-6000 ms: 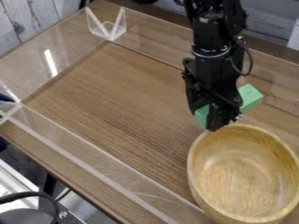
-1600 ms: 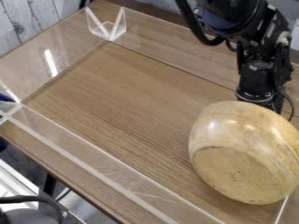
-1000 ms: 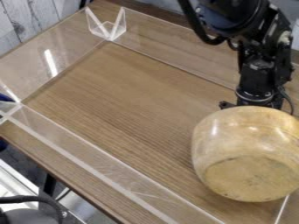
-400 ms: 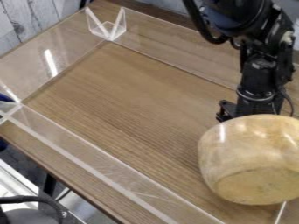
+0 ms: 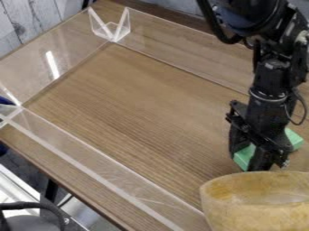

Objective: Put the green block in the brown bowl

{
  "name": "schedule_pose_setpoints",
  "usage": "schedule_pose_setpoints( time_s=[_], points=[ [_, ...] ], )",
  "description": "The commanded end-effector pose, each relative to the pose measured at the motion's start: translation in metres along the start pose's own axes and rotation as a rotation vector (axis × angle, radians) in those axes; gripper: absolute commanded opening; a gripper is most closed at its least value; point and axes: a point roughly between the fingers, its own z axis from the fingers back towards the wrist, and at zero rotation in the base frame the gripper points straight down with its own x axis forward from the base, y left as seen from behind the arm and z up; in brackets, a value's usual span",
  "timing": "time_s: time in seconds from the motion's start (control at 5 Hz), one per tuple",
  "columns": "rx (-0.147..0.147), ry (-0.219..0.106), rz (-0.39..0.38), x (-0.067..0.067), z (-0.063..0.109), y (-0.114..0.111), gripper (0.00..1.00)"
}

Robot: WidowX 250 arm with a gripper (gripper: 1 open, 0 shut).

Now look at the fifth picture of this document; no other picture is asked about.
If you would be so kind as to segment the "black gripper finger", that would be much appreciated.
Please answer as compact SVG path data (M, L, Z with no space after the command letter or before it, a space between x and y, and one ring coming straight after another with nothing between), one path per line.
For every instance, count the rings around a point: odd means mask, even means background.
M236 152L241 151L250 145L249 138L250 127L249 125L230 124L229 129L229 154L230 158L234 158Z
M283 168L289 162L289 154L292 152L292 145L287 144L279 149L269 149L265 146L249 145L249 164L248 171L269 171L276 164Z

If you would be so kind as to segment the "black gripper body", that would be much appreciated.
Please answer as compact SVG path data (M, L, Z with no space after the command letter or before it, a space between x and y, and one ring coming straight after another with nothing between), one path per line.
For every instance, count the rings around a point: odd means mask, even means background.
M252 97L249 104L232 100L229 105L226 119L230 124L249 125L249 138L256 146L279 149L291 144L285 129L296 107L295 98L289 97L283 101L260 101Z

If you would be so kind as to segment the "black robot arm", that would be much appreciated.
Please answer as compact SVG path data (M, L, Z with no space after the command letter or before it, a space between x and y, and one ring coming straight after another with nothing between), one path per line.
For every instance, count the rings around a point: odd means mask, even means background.
M217 38L253 49L253 84L246 104L233 100L226 120L229 154L244 171L289 164L303 138L288 125L304 104L299 86L309 74L308 7L292 0L197 0Z

